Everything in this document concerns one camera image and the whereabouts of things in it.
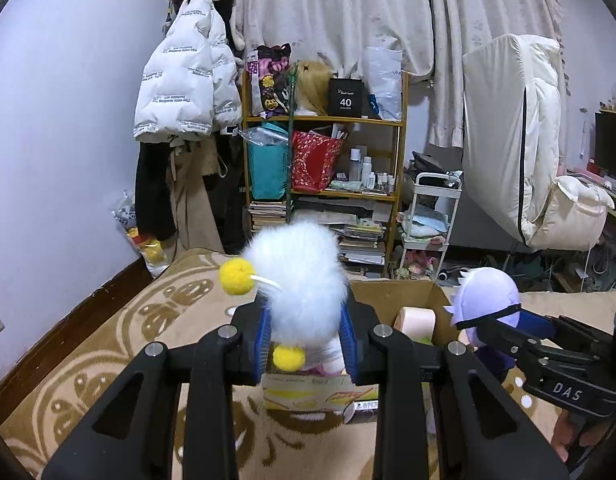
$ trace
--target human hand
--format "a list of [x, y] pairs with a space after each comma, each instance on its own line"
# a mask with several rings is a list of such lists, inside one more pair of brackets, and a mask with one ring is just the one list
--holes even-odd
[[[561, 412], [557, 418], [557, 423], [554, 425], [552, 440], [550, 441], [550, 445], [564, 462], [568, 460], [568, 449], [566, 446], [572, 444], [576, 437], [575, 427], [568, 420], [569, 415], [570, 413], [566, 410]], [[598, 444], [608, 431], [610, 424], [610, 420], [600, 422], [587, 432], [583, 433], [581, 437], [579, 437], [579, 445], [581, 447], [588, 447]]]

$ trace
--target red tote bag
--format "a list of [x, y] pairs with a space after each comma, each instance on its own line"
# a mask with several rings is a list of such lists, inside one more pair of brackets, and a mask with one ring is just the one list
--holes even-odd
[[293, 189], [323, 191], [335, 171], [343, 139], [315, 132], [293, 132]]

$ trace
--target wooden shelf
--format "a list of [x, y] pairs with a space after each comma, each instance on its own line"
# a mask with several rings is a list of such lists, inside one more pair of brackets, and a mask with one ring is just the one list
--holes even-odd
[[[265, 121], [278, 121], [280, 123], [288, 123], [290, 122], [290, 118], [287, 116], [274, 116], [269, 119], [264, 119], [262, 117], [249, 116], [252, 110], [252, 99], [250, 95], [250, 77], [247, 72], [243, 73], [242, 79], [242, 127], [247, 129], [250, 124], [261, 124]], [[335, 117], [335, 116], [293, 116], [293, 122], [297, 122], [298, 124], [304, 124], [305, 126], [309, 126], [310, 123], [323, 123], [326, 125], [327, 123], [344, 123], [344, 124], [352, 124], [352, 123], [361, 123], [361, 124], [374, 124], [375, 126], [389, 126], [392, 129], [392, 136], [388, 136], [387, 139], [390, 139], [390, 150], [377, 150], [368, 147], [368, 155], [373, 158], [386, 158], [390, 161], [390, 170], [394, 174], [395, 177], [395, 190], [392, 194], [386, 195], [377, 192], [351, 192], [344, 190], [334, 190], [334, 189], [325, 189], [322, 192], [308, 192], [308, 191], [300, 191], [300, 190], [291, 190], [290, 189], [290, 179], [291, 172], [290, 168], [288, 168], [287, 180], [286, 180], [286, 189], [289, 190], [286, 193], [285, 199], [290, 202], [291, 195], [310, 195], [310, 196], [321, 196], [328, 198], [356, 198], [362, 200], [377, 200], [384, 203], [390, 203], [390, 219], [386, 222], [386, 252], [384, 253], [384, 264], [376, 265], [376, 264], [362, 264], [357, 263], [357, 265], [362, 266], [377, 266], [382, 267], [382, 274], [387, 276], [388, 273], [388, 265], [390, 263], [390, 255], [392, 254], [392, 249], [394, 247], [394, 240], [397, 235], [397, 212], [399, 205], [399, 196], [402, 190], [403, 184], [403, 158], [406, 148], [406, 121], [408, 119], [408, 73], [402, 73], [402, 120], [401, 121], [383, 121], [381, 119], [368, 119], [361, 117]], [[244, 181], [246, 187], [246, 204], [249, 205], [251, 202], [250, 195], [250, 168], [248, 164], [248, 150], [246, 147], [246, 140], [244, 142], [244, 157], [243, 157], [243, 165], [244, 165]], [[288, 145], [288, 161], [292, 161], [292, 143]], [[248, 215], [248, 223], [252, 228], [252, 216]]]
[[292, 193], [295, 195], [323, 196], [329, 198], [360, 198], [362, 200], [379, 200], [380, 202], [394, 202], [396, 200], [394, 195], [383, 195], [380, 193], [357, 193], [353, 191], [338, 191], [336, 189], [324, 189], [320, 192], [293, 189]]
[[616, 110], [611, 110], [609, 108], [600, 108], [599, 111], [606, 114], [616, 114]]
[[571, 276], [567, 276], [562, 272], [554, 272], [552, 275], [557, 279], [557, 282], [562, 286], [563, 290], [565, 290], [569, 294], [579, 292], [581, 288], [581, 282], [575, 282]]
[[[272, 116], [269, 119], [263, 117], [251, 116], [246, 117], [249, 123], [262, 123], [267, 121], [279, 121], [281, 123], [288, 122], [288, 116]], [[323, 123], [362, 123], [362, 124], [378, 124], [379, 126], [398, 126], [403, 127], [401, 121], [384, 121], [381, 119], [368, 119], [361, 117], [333, 117], [333, 116], [317, 116], [317, 115], [296, 115], [294, 122], [298, 121], [319, 121]]]

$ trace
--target cardboard box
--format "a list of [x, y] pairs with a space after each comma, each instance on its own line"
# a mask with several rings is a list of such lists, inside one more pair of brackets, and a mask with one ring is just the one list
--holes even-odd
[[[357, 302], [371, 305], [379, 321], [392, 326], [403, 306], [430, 308], [437, 317], [432, 341], [437, 346], [456, 340], [459, 332], [450, 325], [450, 314], [444, 310], [448, 298], [432, 282], [353, 281], [353, 295]], [[261, 384], [264, 407], [268, 410], [292, 412], [340, 412], [354, 400], [374, 400], [378, 387], [355, 386], [348, 375], [337, 377], [303, 376], [297, 374], [265, 373]]]

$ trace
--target metal screw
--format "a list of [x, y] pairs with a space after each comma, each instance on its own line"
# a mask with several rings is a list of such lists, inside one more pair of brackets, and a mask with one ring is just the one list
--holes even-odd
[[448, 343], [448, 351], [453, 355], [463, 355], [466, 353], [466, 345], [461, 341], [451, 341]]
[[389, 325], [375, 325], [373, 328], [373, 332], [376, 336], [379, 337], [388, 337], [392, 335], [392, 327]]
[[219, 327], [217, 333], [219, 334], [219, 337], [230, 339], [231, 337], [235, 337], [237, 335], [237, 327], [233, 325], [224, 325]]
[[164, 347], [161, 343], [150, 343], [144, 351], [146, 352], [146, 355], [149, 355], [150, 357], [156, 357], [163, 352], [163, 348]]

